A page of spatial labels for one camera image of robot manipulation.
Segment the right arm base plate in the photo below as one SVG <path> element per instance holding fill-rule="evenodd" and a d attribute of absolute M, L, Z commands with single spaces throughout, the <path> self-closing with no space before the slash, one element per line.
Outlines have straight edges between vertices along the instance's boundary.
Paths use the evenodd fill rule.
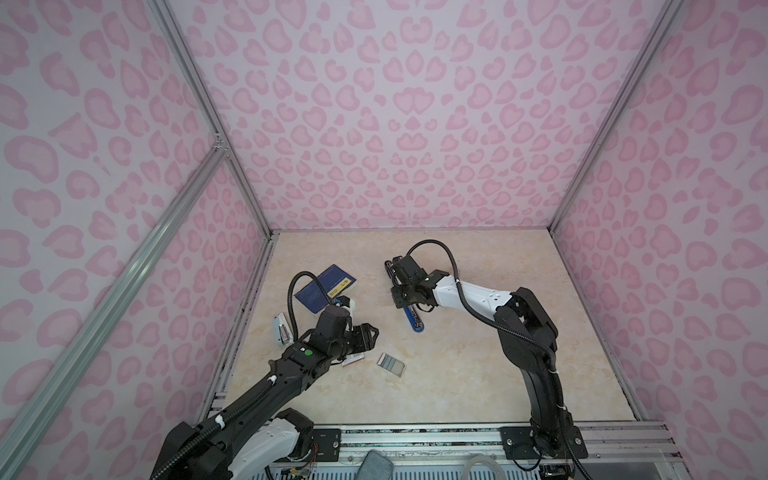
<path fill-rule="evenodd" d="M 536 431 L 531 425 L 503 426 L 499 433 L 507 460 L 584 460 L 589 456 L 586 441 L 575 425 L 567 425 L 564 433 L 554 435 Z"/>

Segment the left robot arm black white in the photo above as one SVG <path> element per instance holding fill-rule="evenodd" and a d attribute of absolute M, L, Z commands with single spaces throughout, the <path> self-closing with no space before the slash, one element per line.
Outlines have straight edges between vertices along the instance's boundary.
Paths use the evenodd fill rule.
<path fill-rule="evenodd" d="M 195 426 L 178 424 L 166 436 L 153 479 L 249 479 L 270 464 L 309 464 L 328 455 L 313 442 L 314 423 L 286 405 L 354 354 L 372 350 L 379 330 L 355 325 L 350 308 L 330 305 L 269 372 L 229 406 Z"/>

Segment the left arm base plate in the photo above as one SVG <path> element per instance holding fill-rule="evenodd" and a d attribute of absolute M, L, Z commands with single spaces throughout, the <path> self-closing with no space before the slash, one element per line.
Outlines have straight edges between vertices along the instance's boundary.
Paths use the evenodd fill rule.
<path fill-rule="evenodd" d="M 312 428 L 301 433 L 297 442 L 299 461 L 320 463 L 337 462 L 341 448 L 341 430 L 337 428 Z"/>

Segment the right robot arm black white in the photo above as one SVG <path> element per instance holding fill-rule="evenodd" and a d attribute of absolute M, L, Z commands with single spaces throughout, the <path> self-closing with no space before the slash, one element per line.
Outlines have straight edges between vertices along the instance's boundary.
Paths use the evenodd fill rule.
<path fill-rule="evenodd" d="M 452 308 L 496 330 L 504 355 L 521 371 L 526 387 L 530 452 L 548 458 L 588 457 L 564 401 L 556 367 L 557 327 L 531 290 L 495 290 L 443 270 L 428 273 L 410 256 L 387 260 L 385 270 L 396 307 Z"/>

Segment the red white staple box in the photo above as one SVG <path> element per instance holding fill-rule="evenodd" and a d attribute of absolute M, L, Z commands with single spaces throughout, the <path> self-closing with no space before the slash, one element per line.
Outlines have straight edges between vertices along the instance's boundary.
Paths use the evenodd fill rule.
<path fill-rule="evenodd" d="M 346 367 L 346 366 L 352 365 L 352 364 L 354 364 L 356 362 L 359 362 L 359 361 L 363 360 L 364 358 L 365 358 L 365 354 L 364 353 L 356 353 L 356 354 L 348 355 L 342 361 L 342 366 Z"/>

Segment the staple tray with staples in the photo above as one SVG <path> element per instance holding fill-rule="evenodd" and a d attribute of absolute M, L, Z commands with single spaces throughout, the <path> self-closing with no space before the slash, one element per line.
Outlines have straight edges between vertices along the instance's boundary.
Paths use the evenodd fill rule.
<path fill-rule="evenodd" d="M 405 371 L 406 365 L 403 361 L 387 354 L 382 353 L 379 359 L 377 360 L 377 365 L 384 369 L 385 371 L 397 376 L 401 377 Z"/>

